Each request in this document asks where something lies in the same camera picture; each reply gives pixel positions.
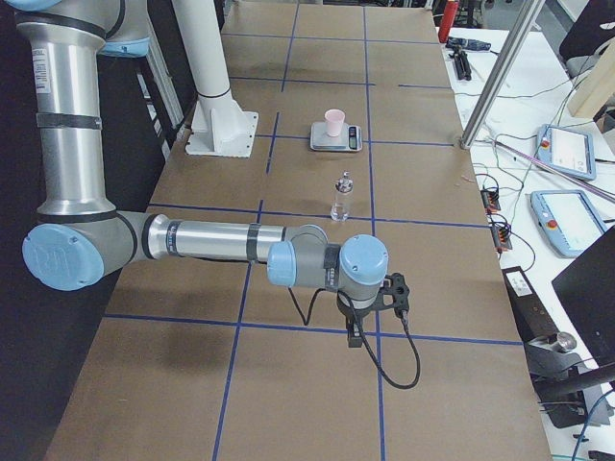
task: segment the blue tape line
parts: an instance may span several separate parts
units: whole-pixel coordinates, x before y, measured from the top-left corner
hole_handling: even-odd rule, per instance
[[[157,204],[152,203],[149,206],[159,206],[164,208],[177,208],[177,209],[196,209],[199,211],[223,211],[230,213],[250,213],[257,214],[255,209],[243,209],[243,208],[224,208],[221,206],[196,206],[196,205],[173,205],[173,204]]]
[[[405,339],[406,336],[401,333],[381,332],[380,335],[386,338]],[[455,336],[433,336],[426,334],[412,334],[412,339],[422,341],[438,341],[442,343],[471,343],[471,344],[488,344],[491,346],[523,346],[521,341],[510,341],[505,339],[482,339],[482,338],[460,338]]]
[[[365,39],[365,38],[341,38],[335,36],[276,36],[271,34],[242,34],[236,32],[229,33],[221,33],[221,36],[257,36],[257,37],[265,37],[265,38],[299,38],[301,40],[332,40],[332,41],[367,41],[370,43],[406,43],[410,45],[438,45],[440,43],[437,41],[420,41],[420,40],[385,40],[385,39]]]
[[[116,320],[144,320],[149,322],[168,322],[171,324],[196,324],[212,325],[215,327],[236,327],[237,322],[226,322],[222,320],[189,319],[178,317],[157,317],[154,315],[135,315],[135,314],[105,314],[106,319]]]
[[[302,79],[275,79],[273,77],[229,77],[231,80],[254,80],[257,82],[282,82],[293,84],[326,84],[326,85],[365,85],[361,82],[338,82],[334,80],[302,80]]]
[[[248,294],[248,286],[250,285],[250,274],[252,272],[252,265],[248,265],[246,271],[246,279],[243,283],[243,292],[241,294],[241,305],[239,307],[239,315],[237,316],[237,326],[234,331],[233,348],[231,350],[231,360],[229,363],[229,371],[227,372],[227,381],[224,386],[224,395],[222,397],[222,406],[220,407],[220,416],[218,417],[218,427],[215,433],[215,443],[213,444],[213,454],[211,460],[216,461],[218,459],[218,452],[220,450],[220,440],[222,438],[222,428],[224,426],[224,417],[226,416],[227,403],[229,401],[229,393],[231,392],[231,381],[233,379],[234,360],[237,354],[237,346],[239,344],[239,334],[241,332],[241,319],[243,317],[243,310],[246,304],[246,297]]]
[[[164,208],[176,208],[176,209],[195,209],[199,211],[221,211],[227,213],[250,213],[250,214],[258,214],[258,210],[256,209],[241,209],[241,208],[223,208],[218,206],[191,206],[191,205],[172,205],[172,204],[157,204],[152,203],[150,206],[159,206]],[[298,218],[323,218],[329,219],[329,215],[325,214],[304,214],[304,213],[294,213],[292,211],[267,211],[264,210],[261,212],[264,215],[271,216],[294,216]],[[466,224],[466,223],[446,223],[446,222],[438,222],[438,221],[421,221],[416,219],[396,219],[396,218],[371,218],[371,217],[363,217],[363,216],[350,216],[348,218],[351,221],[372,221],[372,219],[377,223],[394,223],[394,224],[417,224],[421,226],[445,226],[445,227],[453,227],[453,228],[471,228],[471,229],[489,229],[489,226],[486,224]]]
[[[254,324],[254,323],[242,323],[246,328],[257,329],[275,329],[282,331],[303,331],[307,333],[327,333],[327,334],[346,334],[345,329],[337,328],[309,328],[309,327],[294,327],[292,325],[266,325],[266,324]]]
[[[365,103],[367,112],[367,132],[369,138],[367,139],[367,152],[369,162],[369,194],[370,194],[370,210],[371,210],[371,224],[372,235],[376,236],[376,201],[374,200],[374,162],[372,157],[372,117],[369,101],[369,56],[367,51],[367,19],[365,13],[365,7],[363,7],[363,49],[365,54]]]
[[[295,38],[295,29],[297,27],[297,16],[299,16],[299,2],[297,2],[297,8],[295,9],[295,18],[292,22],[292,32],[290,33],[290,41],[288,43],[288,51],[286,52],[286,63],[284,65],[284,75],[282,81],[282,88],[280,93],[284,93],[284,87],[286,85],[286,75],[288,75],[288,63],[290,62],[290,50],[292,49],[292,42]]]
[[[271,171],[271,158],[273,156],[273,148],[276,145],[276,133],[278,131],[278,122],[280,121],[280,113],[276,112],[276,121],[273,124],[273,134],[271,136],[271,144],[269,145],[269,156],[267,157],[267,166],[265,168],[265,174],[268,175]]]
[[[369,160],[369,194],[370,194],[370,208],[371,208],[371,225],[372,235],[376,236],[376,200],[374,196],[374,163],[372,157],[372,117],[370,110],[369,100],[369,51],[367,46],[367,11],[363,7],[363,48],[365,50],[365,103],[367,112],[367,132],[369,138],[367,139],[367,151]],[[379,363],[382,363],[382,349],[381,349],[381,315],[376,312],[376,357]],[[380,372],[376,371],[378,380],[378,419],[379,419],[379,435],[380,435],[380,449],[381,449],[381,461],[386,461],[386,435],[384,431],[384,395],[382,391],[382,376]]]
[[[378,355],[378,361],[382,363],[382,343],[381,343],[381,316],[379,312],[376,312],[376,352]],[[384,391],[382,389],[382,375],[378,374],[378,416],[380,424],[380,436],[381,436],[381,461],[386,460],[386,430],[384,425]]]
[[[432,146],[432,147],[454,147],[452,142],[428,142],[428,141],[371,141],[374,144],[401,144],[409,146]]]
[[[190,318],[176,318],[176,317],[159,317],[155,315],[136,315],[136,314],[105,314],[103,316],[106,319],[114,320],[135,320],[142,322],[168,322],[172,324],[194,324],[194,325],[209,325],[214,327],[242,327],[242,328],[258,328],[258,329],[279,329],[289,331],[304,331],[308,333],[327,333],[327,334],[346,334],[346,329],[337,328],[312,328],[302,326],[289,326],[289,325],[273,325],[273,324],[259,324],[255,322],[229,322],[221,320],[204,320],[204,319],[190,319]],[[365,334],[370,337],[376,337],[378,333],[375,331],[365,331]],[[401,333],[390,333],[386,331],[380,332],[380,337],[405,339],[406,337]],[[413,339],[420,341],[436,341],[446,343],[472,343],[472,344],[487,344],[492,346],[523,346],[521,341],[509,341],[501,339],[483,339],[483,338],[461,338],[455,336],[435,336],[424,334],[412,334]]]
[[[442,85],[405,85],[399,84],[400,88],[430,88],[430,89],[451,89],[450,86],[442,86]]]
[[[278,134],[281,139],[301,139],[302,141],[309,141],[309,136],[290,136],[286,134]]]
[[[466,224],[466,223],[441,223],[438,221],[419,221],[414,219],[387,219],[376,218],[379,223],[396,223],[396,224],[419,224],[422,226],[445,226],[453,228],[471,228],[471,229],[489,229],[486,224]]]

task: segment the blue cable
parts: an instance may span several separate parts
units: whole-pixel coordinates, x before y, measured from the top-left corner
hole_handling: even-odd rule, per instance
[[[611,389],[610,391],[602,394],[601,397],[596,400],[596,403],[594,403],[594,405],[592,406],[592,409],[589,410],[589,414],[587,415],[587,419],[585,420],[585,424],[583,425],[583,429],[582,429],[582,431],[580,432],[580,435],[577,438],[577,444],[575,445],[575,451],[573,451],[573,455],[570,458],[571,461],[575,461],[577,459],[578,449],[580,448],[580,444],[583,441],[583,438],[585,436],[585,430],[587,430],[587,427],[589,426],[589,422],[591,421],[592,416],[594,415],[594,411],[596,411],[596,408],[598,408],[598,405],[600,404],[600,402],[603,401],[604,399],[606,399],[613,392],[615,392],[615,389]]]

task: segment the black clamp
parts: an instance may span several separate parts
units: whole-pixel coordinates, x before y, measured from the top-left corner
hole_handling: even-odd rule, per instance
[[[468,61],[468,55],[461,48],[460,45],[453,46],[453,53],[449,55],[453,58],[455,63],[455,73],[458,80],[472,80],[472,69],[470,68],[470,62]]]
[[[390,296],[392,298],[391,303],[385,303],[384,297]],[[370,312],[381,312],[383,310],[393,309],[395,315],[399,319],[407,318],[407,313],[410,310],[410,303],[408,297],[410,296],[410,289],[406,285],[406,279],[402,274],[395,273],[390,276],[385,276],[384,284],[380,288],[376,299],[369,307],[362,309],[352,309],[344,300],[337,296],[337,308],[346,317],[346,331],[348,333],[348,347],[360,348],[363,345],[363,341],[358,332],[359,326],[362,327],[363,318]]]

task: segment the white desk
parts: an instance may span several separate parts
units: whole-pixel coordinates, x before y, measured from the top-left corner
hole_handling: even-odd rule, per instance
[[[488,41],[492,44],[491,49],[499,52],[502,49],[506,37],[506,31],[488,31],[472,29],[453,29],[451,36],[461,36]],[[458,81],[455,75],[453,60],[449,58],[451,50],[443,47],[445,62],[451,79],[452,87],[455,92],[455,101],[461,123],[466,125],[470,114],[479,99],[478,95],[482,91],[485,81],[489,76],[490,69],[496,61],[497,56],[492,53],[473,53],[468,52],[468,59],[472,65],[472,81]],[[504,86],[500,91],[501,96],[530,96],[540,91],[554,88],[552,91],[545,92],[531,98],[506,99],[498,98],[494,103],[486,119],[485,127],[480,131],[479,139],[493,138],[498,134],[511,134],[518,137],[529,137],[536,134],[538,127],[547,123],[556,123],[559,120],[559,108],[562,101],[568,96],[573,83],[567,82],[568,77],[564,72],[557,57],[554,55],[547,40],[542,34],[532,32],[529,34],[524,47],[522,48],[517,60],[513,64]],[[567,109],[561,112],[559,125],[569,126],[590,122],[578,127],[576,130],[590,133],[594,136],[594,145],[597,158],[615,159],[606,142],[596,127],[588,119],[577,119],[570,115]],[[535,138],[530,140],[519,140],[512,137],[501,135],[498,137],[501,142],[518,149],[526,154],[531,154],[535,150]],[[498,159],[490,145],[475,143],[471,149],[472,161],[475,163],[477,173],[488,173],[495,177],[500,187],[519,188],[520,183],[501,170],[496,168]],[[529,168],[529,163],[525,160],[514,158],[507,152],[498,153],[500,166],[510,174],[523,178]],[[615,165],[599,164],[598,178],[592,183],[607,190],[615,190]],[[478,184],[482,184],[482,177],[478,178]],[[535,224],[535,219],[529,207],[529,193],[541,189],[575,189],[573,184],[555,175],[542,172],[532,167],[525,180],[525,186],[519,198],[518,204],[515,202],[517,193],[509,190],[501,192],[500,202],[502,205],[502,215],[508,220],[513,221],[513,231],[523,236],[536,251],[536,261],[534,266],[527,272],[529,281],[534,286],[537,294],[553,317],[553,320],[563,331],[570,331],[576,337],[577,332],[570,323],[568,316],[564,312],[553,287],[551,280],[557,276],[572,259],[558,257],[549,244],[546,242],[540,230]],[[592,194],[588,194],[592,204],[598,209],[603,219],[615,217],[615,205],[600,199]],[[512,237],[513,250],[502,255],[502,268],[520,265],[527,268],[531,263],[531,251],[521,241]],[[576,352],[581,358],[590,356],[585,346],[580,343]],[[551,424],[547,415],[543,416],[543,422],[553,454],[570,456],[572,454],[576,439],[573,434],[580,432],[580,426],[569,427],[566,429],[556,429]],[[587,457],[587,451],[596,449],[615,453],[615,419],[611,419],[611,426],[590,427],[586,436],[589,442],[582,444],[578,453],[579,457]]]

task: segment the glass bottle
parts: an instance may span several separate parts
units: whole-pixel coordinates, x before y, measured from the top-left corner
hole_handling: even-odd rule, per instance
[[[345,171],[335,183],[335,200],[331,207],[331,218],[334,221],[346,221],[350,214],[350,205],[353,198],[353,180],[350,173]]]

